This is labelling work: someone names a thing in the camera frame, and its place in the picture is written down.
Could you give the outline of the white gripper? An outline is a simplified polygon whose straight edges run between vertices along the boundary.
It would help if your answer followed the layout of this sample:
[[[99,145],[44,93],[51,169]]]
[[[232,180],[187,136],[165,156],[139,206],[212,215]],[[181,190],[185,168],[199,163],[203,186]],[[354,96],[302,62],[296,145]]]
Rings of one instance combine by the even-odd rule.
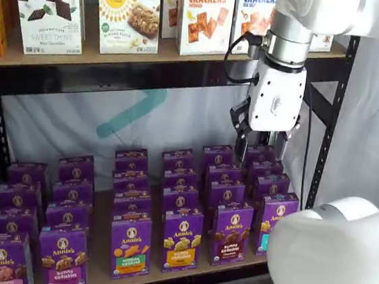
[[[302,119],[299,113],[308,74],[305,68],[296,73],[283,72],[258,61],[254,73],[259,78],[249,87],[250,98],[230,109],[237,133],[235,157],[240,163],[245,160],[252,130],[271,132],[269,144],[274,147],[275,158],[283,159]]]

